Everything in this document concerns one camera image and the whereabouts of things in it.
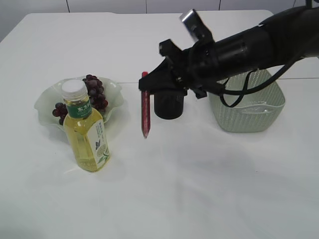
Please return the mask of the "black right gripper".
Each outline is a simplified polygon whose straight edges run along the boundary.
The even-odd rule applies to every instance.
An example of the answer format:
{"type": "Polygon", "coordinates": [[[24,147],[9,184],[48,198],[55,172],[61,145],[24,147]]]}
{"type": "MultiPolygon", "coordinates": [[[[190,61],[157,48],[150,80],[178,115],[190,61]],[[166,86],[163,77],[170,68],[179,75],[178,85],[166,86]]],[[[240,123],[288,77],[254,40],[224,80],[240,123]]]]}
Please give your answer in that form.
{"type": "Polygon", "coordinates": [[[153,71],[139,79],[139,90],[151,95],[164,92],[197,98],[207,93],[243,96],[253,92],[245,83],[242,90],[229,91],[220,80],[262,68],[272,59],[271,39],[265,31],[244,31],[220,41],[196,42],[181,50],[170,39],[159,44],[165,57],[153,71]]]}

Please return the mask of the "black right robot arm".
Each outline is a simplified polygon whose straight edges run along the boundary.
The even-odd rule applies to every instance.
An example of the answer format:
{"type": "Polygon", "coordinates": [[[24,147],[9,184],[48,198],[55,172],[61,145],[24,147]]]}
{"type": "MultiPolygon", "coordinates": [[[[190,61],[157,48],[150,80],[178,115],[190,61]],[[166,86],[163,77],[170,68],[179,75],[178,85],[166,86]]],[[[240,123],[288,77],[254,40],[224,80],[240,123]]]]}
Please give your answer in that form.
{"type": "Polygon", "coordinates": [[[164,60],[139,80],[139,90],[151,94],[193,90],[198,98],[215,95],[248,95],[258,92],[304,58],[319,54],[319,10],[295,7],[273,15],[259,25],[227,37],[213,39],[195,10],[180,17],[194,39],[181,50],[171,40],[159,44],[164,60]],[[264,83],[246,90],[228,90],[221,80],[256,69],[279,66],[264,83]]]}

